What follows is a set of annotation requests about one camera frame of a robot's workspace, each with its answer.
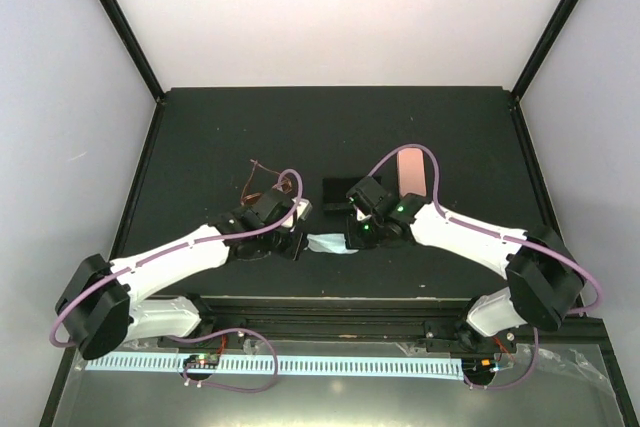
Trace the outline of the light blue cleaning cloth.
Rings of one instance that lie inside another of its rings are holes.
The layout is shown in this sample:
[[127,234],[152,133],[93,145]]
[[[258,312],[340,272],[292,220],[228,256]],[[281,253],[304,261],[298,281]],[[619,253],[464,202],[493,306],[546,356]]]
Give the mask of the light blue cleaning cloth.
[[308,234],[307,249],[315,253],[350,255],[358,252],[347,246],[343,233]]

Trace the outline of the black glasses case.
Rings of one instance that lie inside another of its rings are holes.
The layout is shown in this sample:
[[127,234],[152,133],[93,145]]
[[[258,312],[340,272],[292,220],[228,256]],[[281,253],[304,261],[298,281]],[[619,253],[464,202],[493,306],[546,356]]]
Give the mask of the black glasses case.
[[375,176],[330,177],[322,181],[322,210],[329,214],[358,209],[369,213],[387,197]]

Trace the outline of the pink glasses case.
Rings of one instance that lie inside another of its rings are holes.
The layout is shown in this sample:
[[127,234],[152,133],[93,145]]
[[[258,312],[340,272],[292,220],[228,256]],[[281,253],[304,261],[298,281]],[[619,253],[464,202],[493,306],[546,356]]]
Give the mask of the pink glasses case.
[[424,154],[419,148],[404,148],[396,154],[398,189],[401,196],[427,196]]

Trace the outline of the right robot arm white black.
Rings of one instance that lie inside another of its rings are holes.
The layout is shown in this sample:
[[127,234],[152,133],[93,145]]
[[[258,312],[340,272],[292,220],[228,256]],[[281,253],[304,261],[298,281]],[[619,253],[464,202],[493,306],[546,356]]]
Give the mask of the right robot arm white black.
[[413,243],[451,252],[505,280],[504,288],[474,300],[455,324],[456,341],[467,350],[522,325],[558,330],[584,288],[574,258],[547,227],[522,230],[481,222],[430,197],[400,197],[371,176],[351,187],[346,198],[353,209],[347,220],[348,248]]

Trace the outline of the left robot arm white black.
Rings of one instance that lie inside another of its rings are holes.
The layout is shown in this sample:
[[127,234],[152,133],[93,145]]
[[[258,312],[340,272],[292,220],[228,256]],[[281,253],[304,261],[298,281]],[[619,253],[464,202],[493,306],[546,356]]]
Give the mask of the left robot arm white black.
[[156,294],[197,273],[271,254],[296,260],[306,245],[300,223],[312,205],[272,189],[255,203],[215,217],[195,231],[141,254],[81,261],[55,305],[55,328],[85,360],[144,338],[179,337],[207,344],[215,323],[194,294],[158,300]]

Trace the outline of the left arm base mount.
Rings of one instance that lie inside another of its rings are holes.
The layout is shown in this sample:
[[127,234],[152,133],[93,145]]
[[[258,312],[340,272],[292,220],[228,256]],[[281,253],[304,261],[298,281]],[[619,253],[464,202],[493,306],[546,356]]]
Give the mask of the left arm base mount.
[[219,332],[231,327],[246,327],[245,319],[222,320],[220,322],[214,322],[213,320],[200,322],[189,334],[182,336],[178,340],[177,334],[169,336],[160,336],[157,339],[157,344],[162,347],[176,347],[176,348],[204,348],[204,349],[219,349],[221,347],[228,347],[230,344],[238,345],[244,340],[246,335],[239,331],[232,331],[225,333],[215,338],[208,338],[200,342],[192,342],[192,339],[207,336],[209,334]]

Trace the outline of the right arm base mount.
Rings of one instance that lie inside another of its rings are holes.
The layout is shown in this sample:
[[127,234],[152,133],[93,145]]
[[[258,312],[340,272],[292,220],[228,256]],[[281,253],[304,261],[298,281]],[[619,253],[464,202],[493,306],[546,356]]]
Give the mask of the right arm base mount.
[[423,324],[426,348],[451,354],[514,353],[516,345],[505,334],[485,337],[467,322],[451,318],[434,318]]

